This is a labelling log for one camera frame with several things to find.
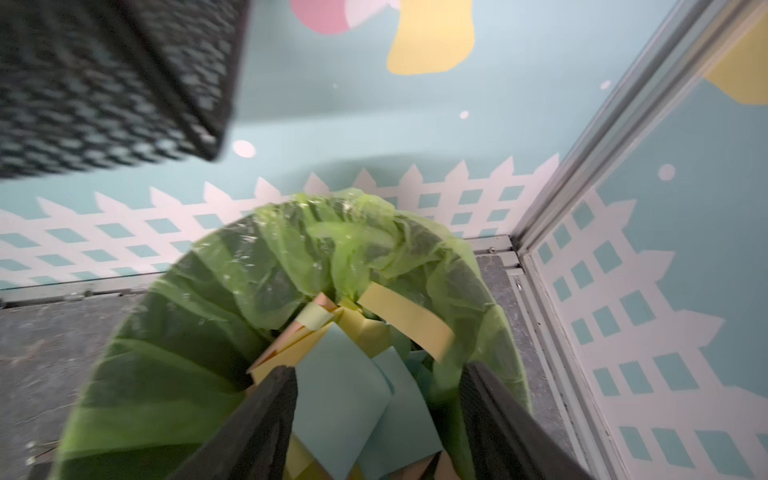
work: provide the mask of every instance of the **plastic bag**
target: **plastic bag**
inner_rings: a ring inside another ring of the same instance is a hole
[[[153,283],[84,387],[52,478],[165,478],[243,400],[247,367],[300,307],[320,292],[357,300],[371,280],[456,334],[443,362],[425,363],[426,397],[457,472],[474,478],[458,403],[463,365],[486,362],[530,410],[505,314],[468,243],[354,189],[257,208]]]

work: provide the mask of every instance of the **teal wall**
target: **teal wall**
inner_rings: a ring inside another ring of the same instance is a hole
[[[671,164],[674,179],[659,181]],[[598,188],[637,199],[624,235],[672,250],[657,282],[674,310],[725,319],[701,348],[725,386],[768,397],[768,105],[736,103],[702,79]]]
[[[445,73],[401,76],[386,69],[399,18],[393,8],[328,36],[303,26],[288,0],[252,3],[229,138],[251,141],[255,158],[224,148],[214,164],[190,159],[2,181],[0,209],[44,217],[35,202],[44,197],[94,213],[95,191],[145,208],[150,187],[195,204],[204,181],[251,198],[258,177],[291,194],[310,172],[339,189],[363,167],[379,186],[396,185],[413,164],[434,182],[461,160],[481,178],[511,155],[515,173],[530,174],[552,155],[565,156],[611,92],[600,85],[616,85],[674,4],[478,0],[466,60]],[[467,120],[458,118],[462,111]]]

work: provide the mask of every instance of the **black mesh basket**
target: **black mesh basket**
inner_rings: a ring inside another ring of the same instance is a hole
[[[217,156],[247,0],[0,0],[0,178]]]

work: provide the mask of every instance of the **paper scrap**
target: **paper scrap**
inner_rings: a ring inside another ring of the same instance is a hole
[[[307,303],[302,308],[294,322],[301,323],[310,330],[317,330],[333,318],[333,314],[314,302]]]
[[[336,309],[336,304],[333,302],[333,300],[328,298],[328,296],[323,292],[318,293],[317,296],[312,299],[312,303],[320,305],[322,308],[328,310],[329,312],[332,312]]]
[[[429,464],[432,463],[434,455],[422,458],[418,462],[414,462],[407,467],[403,467],[400,470],[395,470],[389,474],[389,480],[420,480],[424,472],[426,472]]]
[[[331,325],[336,324],[329,323],[322,329],[313,332],[311,335],[308,335],[304,339],[296,342],[284,351],[278,353],[271,359],[268,359],[266,362],[262,363],[255,369],[250,370],[249,373],[253,379],[253,383],[258,385],[263,382],[266,376],[269,375],[272,369],[274,369],[276,366],[296,366],[301,361],[301,359],[304,358],[304,356],[327,334]]]
[[[356,310],[344,307],[339,310],[337,323],[368,358],[379,355],[392,345],[389,326],[386,323],[365,318]]]
[[[346,480],[366,480],[364,476],[362,476],[362,470],[360,469],[360,464],[356,463],[354,467],[352,467],[352,471],[349,473],[349,477],[347,477]]]
[[[366,478],[384,475],[442,451],[442,443],[415,380],[390,347],[373,359],[394,388],[384,414],[360,454]]]
[[[299,324],[299,325],[301,326],[301,328],[299,328],[296,332],[294,332],[293,335],[291,335],[289,337],[289,339],[286,340],[283,345],[277,347],[277,351],[275,352],[276,354],[280,353],[283,350],[287,349],[288,347],[292,346],[294,343],[298,342],[299,340],[303,339],[304,337],[312,335],[312,333],[313,333],[312,330],[306,328],[304,325],[301,325],[301,324]]]
[[[292,477],[292,480],[331,480],[331,476],[323,470],[323,467],[316,460],[309,467],[305,468],[301,475]]]
[[[291,478],[298,477],[314,461],[315,458],[302,442],[294,434],[291,434],[288,441],[288,452],[286,453],[286,470],[288,475]]]
[[[256,359],[256,362],[253,362],[253,365],[250,366],[248,371],[255,369],[257,366],[261,365],[262,363],[266,362],[268,359],[275,356],[275,354],[278,352],[278,349],[289,339],[291,336],[293,336],[294,333],[298,332],[299,329],[303,328],[304,325],[301,323],[291,322],[288,327],[286,327],[285,330],[278,336],[274,342],[270,346],[264,350],[264,352],[259,355],[259,358]]]
[[[438,362],[453,344],[453,330],[440,317],[376,282],[371,282],[358,303],[405,333]]]
[[[327,333],[296,366],[293,433],[334,480],[345,480],[392,393],[379,367],[341,327],[323,328]]]
[[[256,359],[256,362],[253,362],[253,365],[248,369],[249,371],[253,368],[256,368],[258,365],[266,362],[268,359],[275,356],[277,353],[283,351],[284,349],[288,348],[295,342],[299,341],[301,338],[295,338],[295,334],[299,332],[302,327],[304,327],[305,322],[312,323],[312,325],[316,325],[322,321],[322,314],[317,311],[316,306],[310,306],[310,305],[316,305],[322,307],[326,312],[332,312],[336,309],[336,304],[331,301],[330,298],[326,296],[325,293],[320,293],[318,296],[316,296],[311,303],[308,303],[304,308],[299,312],[299,315],[296,317],[294,321],[286,327],[285,330],[278,336],[274,342],[272,342],[272,345],[267,347],[264,352],[259,355],[259,358]],[[307,310],[307,307],[309,307],[310,312],[304,314],[304,320],[298,321],[300,317],[302,317],[302,314],[304,313],[304,310]]]
[[[360,308],[360,306],[346,297],[343,297],[341,299],[341,301],[339,302],[339,306],[343,306],[344,308],[348,308],[350,310],[357,310],[358,312],[362,313],[362,309]]]
[[[440,452],[440,459],[435,470],[435,480],[461,480],[453,468],[450,455],[445,450]]]

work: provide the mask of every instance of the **painted fence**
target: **painted fence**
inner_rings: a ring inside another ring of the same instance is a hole
[[[557,166],[554,155],[533,174],[514,175],[510,157],[490,178],[471,179],[462,161],[437,183],[424,183],[414,166],[394,187],[376,186],[362,170],[354,186],[443,223],[457,236],[488,237],[511,231]],[[96,214],[80,215],[44,198],[38,202],[47,218],[26,220],[0,210],[0,289],[165,271],[212,229],[287,199],[263,178],[246,200],[233,200],[209,183],[202,188],[201,204],[184,205],[152,188],[154,206],[146,209],[97,192]],[[304,191],[324,194],[329,188],[312,174]]]
[[[635,253],[636,202],[594,190],[533,257],[632,479],[768,478],[768,399],[724,386],[699,348],[723,319],[674,311],[674,252]]]

